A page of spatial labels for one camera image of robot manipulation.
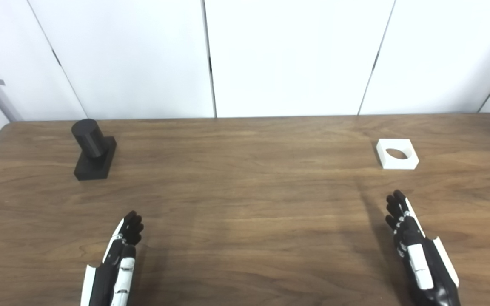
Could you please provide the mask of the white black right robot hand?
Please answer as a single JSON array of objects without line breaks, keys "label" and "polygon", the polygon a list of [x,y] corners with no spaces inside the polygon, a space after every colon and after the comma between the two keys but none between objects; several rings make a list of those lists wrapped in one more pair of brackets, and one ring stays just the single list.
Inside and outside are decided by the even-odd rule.
[{"label": "white black right robot hand", "polygon": [[459,278],[440,238],[425,234],[410,203],[400,191],[389,194],[385,221],[393,235],[416,306],[460,306]]}]

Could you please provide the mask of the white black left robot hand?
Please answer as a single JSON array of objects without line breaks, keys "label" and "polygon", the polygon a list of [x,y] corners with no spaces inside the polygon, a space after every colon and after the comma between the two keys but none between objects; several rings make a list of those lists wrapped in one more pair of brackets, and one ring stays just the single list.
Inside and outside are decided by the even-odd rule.
[{"label": "white black left robot hand", "polygon": [[85,269],[80,305],[126,306],[130,296],[142,216],[130,211],[117,225],[101,263]]}]

